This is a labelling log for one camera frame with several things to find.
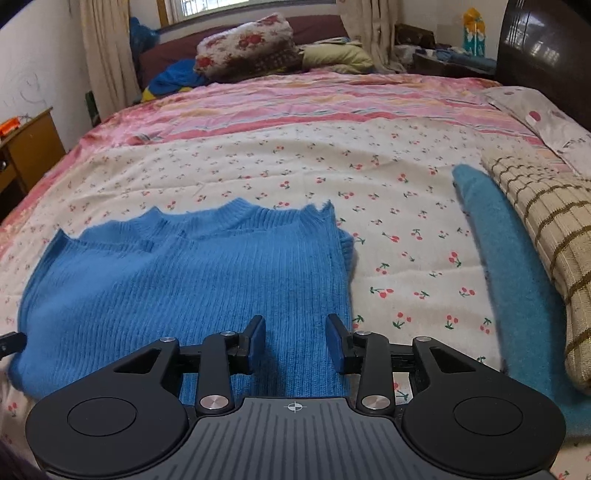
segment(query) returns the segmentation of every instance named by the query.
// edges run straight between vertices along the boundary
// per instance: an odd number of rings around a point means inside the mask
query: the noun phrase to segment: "curtain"
[[[380,73],[405,71],[394,53],[398,0],[337,0],[337,5],[349,37],[361,41]]]
[[[129,0],[80,0],[90,85],[102,120],[140,94],[129,46]]]

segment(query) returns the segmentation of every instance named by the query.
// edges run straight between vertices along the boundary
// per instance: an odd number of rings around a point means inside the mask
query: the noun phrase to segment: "beige striped sweater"
[[[513,157],[484,158],[523,221],[567,313],[566,370],[591,394],[591,180]]]

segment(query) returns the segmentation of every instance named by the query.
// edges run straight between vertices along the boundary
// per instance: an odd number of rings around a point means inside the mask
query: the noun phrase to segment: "gray ribbed plate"
[[[459,480],[411,450],[387,419],[344,398],[247,398],[197,422],[170,458],[127,480]],[[527,480],[551,480],[539,472]]]

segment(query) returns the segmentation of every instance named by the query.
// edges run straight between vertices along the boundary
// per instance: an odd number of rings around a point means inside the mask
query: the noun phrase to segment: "wooden cabinet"
[[[17,181],[27,194],[65,154],[47,109],[0,142],[0,164],[7,166],[0,172],[0,192]]]

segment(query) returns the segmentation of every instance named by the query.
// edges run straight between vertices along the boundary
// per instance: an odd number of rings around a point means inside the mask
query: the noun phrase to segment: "bedsheet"
[[[484,150],[565,167],[481,97],[493,85],[310,73],[202,87],[114,115],[2,225],[0,333],[17,328],[22,291],[58,228],[76,236],[151,206],[182,213],[236,197],[275,209],[331,200],[355,237],[354,327],[399,343],[434,336],[499,369],[485,272],[452,167],[481,168]],[[33,401],[10,386],[8,362],[0,431],[30,455],[23,423]],[[407,379],[395,382],[397,401],[408,401]],[[588,450],[566,449],[556,475],[585,478]]]

